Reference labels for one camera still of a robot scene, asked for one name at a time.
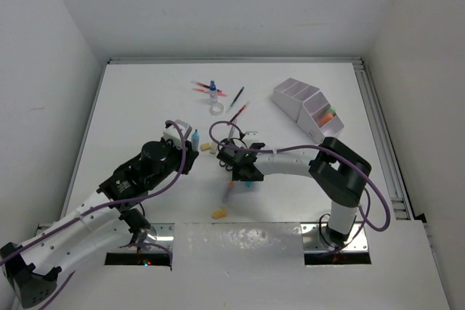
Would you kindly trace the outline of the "grey orange-tip highlighter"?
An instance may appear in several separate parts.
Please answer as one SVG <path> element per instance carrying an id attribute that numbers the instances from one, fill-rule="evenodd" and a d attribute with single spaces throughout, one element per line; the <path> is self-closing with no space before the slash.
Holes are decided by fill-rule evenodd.
<path id="1" fill-rule="evenodd" d="M 223 197 L 222 197 L 222 203 L 223 203 L 223 204 L 226 204 L 226 203 L 227 203 L 227 201 L 229 200 L 229 198 L 230 198 L 230 196 L 231 196 L 231 194 L 232 194 L 234 188 L 235 188 L 234 182 L 233 182 L 233 181 L 229 181 L 229 182 L 227 183 L 225 193 L 224 193 L 224 195 L 223 195 Z"/>

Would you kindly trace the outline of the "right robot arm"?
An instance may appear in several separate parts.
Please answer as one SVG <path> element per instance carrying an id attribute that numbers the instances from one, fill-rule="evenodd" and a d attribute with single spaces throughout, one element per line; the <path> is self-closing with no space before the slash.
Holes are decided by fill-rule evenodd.
<path id="1" fill-rule="evenodd" d="M 233 181 L 263 181 L 265 176 L 275 174 L 315 180 L 331 199 L 325 234 L 326 244 L 334 248 L 340 248 L 349 238 L 371 173 L 367 160 L 334 137 L 326 137 L 318 146 L 291 150 L 266 150 L 263 143 L 245 148 L 227 141 L 219 147 L 217 158 L 232 169 Z"/>

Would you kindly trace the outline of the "blue spray bottle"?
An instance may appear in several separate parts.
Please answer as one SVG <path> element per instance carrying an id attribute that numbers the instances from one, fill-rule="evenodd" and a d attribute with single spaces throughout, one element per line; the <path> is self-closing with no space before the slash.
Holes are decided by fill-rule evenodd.
<path id="1" fill-rule="evenodd" d="M 209 90 L 211 92 L 211 94 L 209 95 L 210 103 L 211 104 L 218 103 L 217 87 L 216 87 L 215 82 L 211 80 L 209 86 L 210 86 Z"/>

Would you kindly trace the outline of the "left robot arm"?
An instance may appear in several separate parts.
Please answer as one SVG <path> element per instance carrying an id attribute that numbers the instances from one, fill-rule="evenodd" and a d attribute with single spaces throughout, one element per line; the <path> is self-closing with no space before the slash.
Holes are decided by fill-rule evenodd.
<path id="1" fill-rule="evenodd" d="M 148 142 L 48 230 L 4 245 L 1 268 L 21 306 L 33 308 L 50 298 L 62 277 L 98 250 L 146 237 L 151 224 L 137 209 L 138 200 L 173 172 L 188 174 L 197 157 L 189 141 Z"/>

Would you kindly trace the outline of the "yellow highlighter cap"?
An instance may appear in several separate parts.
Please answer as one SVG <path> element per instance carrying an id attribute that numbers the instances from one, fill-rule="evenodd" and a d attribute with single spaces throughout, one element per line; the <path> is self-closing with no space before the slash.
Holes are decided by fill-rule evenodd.
<path id="1" fill-rule="evenodd" d="M 227 216 L 227 210 L 225 208 L 220 208 L 215 210 L 212 214 L 211 217 L 213 219 L 222 219 Z"/>

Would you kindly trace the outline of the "blue highlighter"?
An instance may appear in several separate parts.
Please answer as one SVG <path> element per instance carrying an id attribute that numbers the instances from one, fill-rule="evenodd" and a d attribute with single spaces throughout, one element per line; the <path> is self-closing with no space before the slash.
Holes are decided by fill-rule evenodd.
<path id="1" fill-rule="evenodd" d="M 198 133 L 198 129 L 196 129 L 194 130 L 191 136 L 191 144 L 192 144 L 193 151 L 198 151 L 199 141 L 200 141 L 200 135 Z"/>

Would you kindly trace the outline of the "orange highlighter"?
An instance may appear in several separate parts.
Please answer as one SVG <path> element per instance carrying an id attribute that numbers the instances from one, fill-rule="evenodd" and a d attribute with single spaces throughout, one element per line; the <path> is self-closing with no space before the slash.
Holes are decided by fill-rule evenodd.
<path id="1" fill-rule="evenodd" d="M 327 122 L 333 119 L 332 114 L 327 114 L 320 119 L 320 127 L 324 126 Z"/>

